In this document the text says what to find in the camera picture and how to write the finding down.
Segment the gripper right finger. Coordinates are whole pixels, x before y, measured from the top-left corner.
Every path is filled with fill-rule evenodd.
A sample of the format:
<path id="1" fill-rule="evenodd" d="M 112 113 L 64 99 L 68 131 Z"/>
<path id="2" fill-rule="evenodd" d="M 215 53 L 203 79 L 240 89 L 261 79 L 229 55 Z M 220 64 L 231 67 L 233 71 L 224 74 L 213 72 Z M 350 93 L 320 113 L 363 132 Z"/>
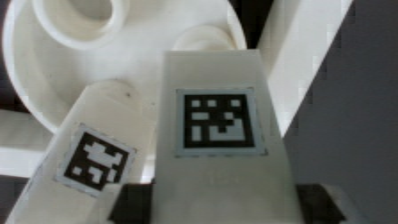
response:
<path id="1" fill-rule="evenodd" d="M 306 224 L 368 224 L 354 200 L 336 185 L 295 186 Z"/>

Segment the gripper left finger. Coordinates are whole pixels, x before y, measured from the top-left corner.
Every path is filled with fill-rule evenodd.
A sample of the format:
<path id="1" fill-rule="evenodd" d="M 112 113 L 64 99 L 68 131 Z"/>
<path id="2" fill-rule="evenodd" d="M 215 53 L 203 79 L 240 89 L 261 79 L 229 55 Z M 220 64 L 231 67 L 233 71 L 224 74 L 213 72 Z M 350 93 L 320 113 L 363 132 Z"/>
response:
<path id="1" fill-rule="evenodd" d="M 151 224 L 153 185 L 125 184 L 109 221 L 112 224 Z"/>

